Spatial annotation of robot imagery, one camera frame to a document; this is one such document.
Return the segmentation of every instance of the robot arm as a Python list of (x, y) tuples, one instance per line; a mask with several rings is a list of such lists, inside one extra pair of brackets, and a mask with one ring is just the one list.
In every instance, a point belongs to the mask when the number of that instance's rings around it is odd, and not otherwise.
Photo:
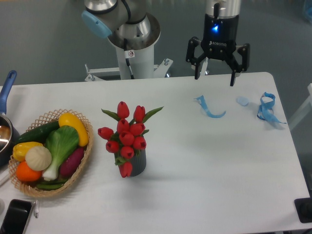
[(146, 16), (145, 0), (84, 0), (82, 19), (100, 38), (107, 38), (124, 23), (136, 24)]
[[(200, 63), (206, 57), (225, 61), (229, 65), (232, 70), (231, 86), (235, 77), (248, 69), (250, 45), (236, 46), (240, 4), (241, 0), (207, 0), (203, 40), (192, 37), (186, 54), (186, 61), (195, 66), (195, 79), (199, 78)], [(199, 45), (204, 53), (196, 58), (194, 52)], [(233, 55), (236, 49), (242, 56), (242, 64), (238, 64)]]

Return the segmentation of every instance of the tulip bouquet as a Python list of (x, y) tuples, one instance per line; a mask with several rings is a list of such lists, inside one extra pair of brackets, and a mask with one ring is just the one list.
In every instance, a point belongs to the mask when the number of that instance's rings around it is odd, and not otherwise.
[(124, 101), (118, 104), (117, 113), (102, 109), (103, 113), (118, 121), (116, 132), (103, 127), (99, 128), (97, 133), (107, 140), (106, 150), (115, 155), (115, 165), (119, 167), (123, 178), (131, 176), (133, 171), (132, 159), (142, 156), (142, 151), (146, 148), (143, 135), (149, 130), (145, 129), (144, 123), (162, 108), (159, 107), (145, 113), (144, 106), (137, 106), (130, 122), (126, 120), (130, 115), (130, 111)]

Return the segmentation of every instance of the light blue robot joint cap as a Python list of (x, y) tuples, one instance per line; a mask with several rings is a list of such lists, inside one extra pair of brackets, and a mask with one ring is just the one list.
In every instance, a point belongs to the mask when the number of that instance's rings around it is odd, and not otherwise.
[(93, 32), (98, 37), (105, 39), (112, 34), (112, 31), (90, 12), (83, 11), (81, 17), (83, 22), (88, 26), (91, 32)]

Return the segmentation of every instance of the blue pot handle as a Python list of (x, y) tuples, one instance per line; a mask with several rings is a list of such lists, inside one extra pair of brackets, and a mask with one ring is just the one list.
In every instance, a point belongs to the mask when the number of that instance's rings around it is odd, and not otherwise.
[(9, 93), (17, 76), (17, 72), (12, 70), (9, 72), (6, 78), (2, 90), (0, 92), (0, 113), (6, 114), (6, 101), (8, 99)]

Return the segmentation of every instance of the white table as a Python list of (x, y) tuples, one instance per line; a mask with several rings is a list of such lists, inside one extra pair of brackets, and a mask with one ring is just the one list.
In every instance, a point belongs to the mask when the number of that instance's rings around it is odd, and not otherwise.
[[(268, 92), (276, 95), (276, 117), (286, 121), (273, 77), (248, 73), (229, 84), (230, 75), (219, 75), (14, 86), (7, 116), (21, 133), (55, 109), (82, 112), (97, 134), (117, 124), (101, 108), (115, 111), (125, 101), (132, 114), (137, 105), (164, 106), (146, 122), (141, 175), (121, 178), (113, 154), (96, 136), (81, 180), (43, 200), (27, 233), (244, 234), (312, 227), (295, 211), (293, 201), (309, 193), (287, 124), (256, 117)], [(200, 95), (212, 113), (226, 115), (204, 115), (194, 100)], [(250, 104), (240, 106), (237, 96)], [(0, 187), (0, 197), (6, 206), (13, 198), (30, 199), (10, 182)]]

